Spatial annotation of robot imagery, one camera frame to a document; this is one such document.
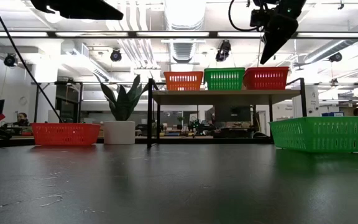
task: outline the potted plant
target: potted plant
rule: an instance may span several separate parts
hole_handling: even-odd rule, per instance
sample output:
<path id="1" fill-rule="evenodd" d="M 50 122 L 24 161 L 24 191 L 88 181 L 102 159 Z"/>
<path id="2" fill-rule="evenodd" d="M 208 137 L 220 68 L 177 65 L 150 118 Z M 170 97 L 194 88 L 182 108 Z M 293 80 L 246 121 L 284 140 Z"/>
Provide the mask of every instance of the potted plant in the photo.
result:
<path id="1" fill-rule="evenodd" d="M 181 122 L 182 122 L 184 119 L 185 119 L 185 118 L 182 117 L 182 116 L 179 116 L 179 117 L 177 118 L 177 120 L 179 121 L 179 124 L 177 125 L 178 130 L 181 130 L 181 129 L 183 128 L 183 126 L 181 125 Z"/>
<path id="2" fill-rule="evenodd" d="M 136 76 L 131 89 L 127 92 L 120 85 L 118 97 L 114 96 L 112 90 L 103 84 L 99 77 L 100 87 L 109 102 L 109 107 L 115 121 L 104 122 L 104 143 L 105 144 L 135 144 L 135 122 L 128 121 L 129 116 L 139 102 L 142 93 L 147 91 L 149 85 L 144 88 L 140 84 L 140 76 Z"/>

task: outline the white pot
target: white pot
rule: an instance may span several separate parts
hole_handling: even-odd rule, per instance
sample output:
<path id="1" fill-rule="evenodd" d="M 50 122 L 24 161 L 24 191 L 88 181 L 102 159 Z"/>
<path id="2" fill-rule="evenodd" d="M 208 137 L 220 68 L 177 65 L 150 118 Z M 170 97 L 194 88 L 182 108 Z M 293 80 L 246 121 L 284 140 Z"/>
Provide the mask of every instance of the white pot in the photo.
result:
<path id="1" fill-rule="evenodd" d="M 135 144 L 135 122 L 105 121 L 105 144 Z"/>

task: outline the camera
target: camera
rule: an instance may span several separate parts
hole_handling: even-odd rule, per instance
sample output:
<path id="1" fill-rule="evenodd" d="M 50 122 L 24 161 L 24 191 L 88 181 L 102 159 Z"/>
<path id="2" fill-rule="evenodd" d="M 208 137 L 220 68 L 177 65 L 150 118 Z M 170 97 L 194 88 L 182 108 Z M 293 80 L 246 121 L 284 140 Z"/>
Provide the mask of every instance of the camera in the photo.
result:
<path id="1" fill-rule="evenodd" d="M 291 38 L 299 24 L 296 18 L 306 0 L 254 0 L 260 9 L 251 12 L 250 26 L 263 31 L 262 42 L 265 44 L 260 63 L 266 63 Z M 267 4 L 276 4 L 269 9 Z"/>
<path id="2" fill-rule="evenodd" d="M 231 44 L 230 41 L 224 40 L 221 46 L 218 49 L 216 54 L 216 61 L 217 62 L 224 62 L 229 57 L 229 52 L 231 51 Z"/>
<path id="3" fill-rule="evenodd" d="M 340 62 L 342 60 L 342 54 L 336 53 L 328 58 L 330 62 Z"/>
<path id="4" fill-rule="evenodd" d="M 8 66 L 9 68 L 16 67 L 17 66 L 16 54 L 9 53 L 4 59 L 4 65 Z"/>
<path id="5" fill-rule="evenodd" d="M 120 50 L 119 50 L 119 49 L 113 49 L 113 50 L 112 50 L 112 53 L 111 53 L 111 55 L 110 55 L 110 59 L 111 59 L 113 62 L 119 62 L 119 61 L 121 61 L 122 56 L 121 56 Z"/>

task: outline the wall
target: wall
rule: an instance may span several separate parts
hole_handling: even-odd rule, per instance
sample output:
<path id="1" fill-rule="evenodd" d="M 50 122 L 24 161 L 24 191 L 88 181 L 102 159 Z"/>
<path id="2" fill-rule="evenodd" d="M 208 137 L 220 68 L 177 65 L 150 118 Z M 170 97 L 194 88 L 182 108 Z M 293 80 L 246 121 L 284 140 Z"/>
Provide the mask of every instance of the wall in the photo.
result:
<path id="1" fill-rule="evenodd" d="M 0 100 L 5 99 L 5 122 L 15 122 L 16 111 L 29 114 L 30 76 L 24 69 L 7 68 L 0 59 Z"/>

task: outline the snake plant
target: snake plant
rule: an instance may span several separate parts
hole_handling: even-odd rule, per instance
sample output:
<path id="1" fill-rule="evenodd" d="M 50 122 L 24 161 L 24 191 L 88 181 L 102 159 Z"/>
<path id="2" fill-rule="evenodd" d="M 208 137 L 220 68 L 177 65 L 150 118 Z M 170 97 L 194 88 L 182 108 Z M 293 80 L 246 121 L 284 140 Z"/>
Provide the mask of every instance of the snake plant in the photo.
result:
<path id="1" fill-rule="evenodd" d="M 100 87 L 109 102 L 111 113 L 115 117 L 116 121 L 128 120 L 129 116 L 132 112 L 134 112 L 140 96 L 149 88 L 149 84 L 146 84 L 146 86 L 142 88 L 142 84 L 140 84 L 140 75 L 137 75 L 131 89 L 128 92 L 122 85 L 120 85 L 118 97 L 116 98 L 112 90 L 105 85 L 99 77 L 96 76 L 96 78 L 100 82 Z"/>

